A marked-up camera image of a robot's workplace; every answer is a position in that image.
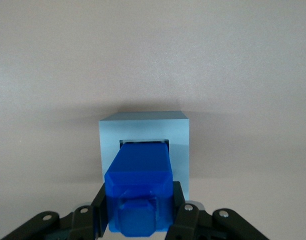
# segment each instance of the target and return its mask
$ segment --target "gray background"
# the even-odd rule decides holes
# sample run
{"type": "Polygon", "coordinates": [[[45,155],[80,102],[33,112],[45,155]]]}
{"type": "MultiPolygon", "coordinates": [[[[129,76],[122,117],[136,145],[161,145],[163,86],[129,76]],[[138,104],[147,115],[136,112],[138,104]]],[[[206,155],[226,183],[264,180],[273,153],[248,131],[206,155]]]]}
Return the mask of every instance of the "gray background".
{"type": "Polygon", "coordinates": [[[306,239],[306,1],[0,1],[0,238],[93,199],[98,120],[169,110],[192,200],[306,239]]]}

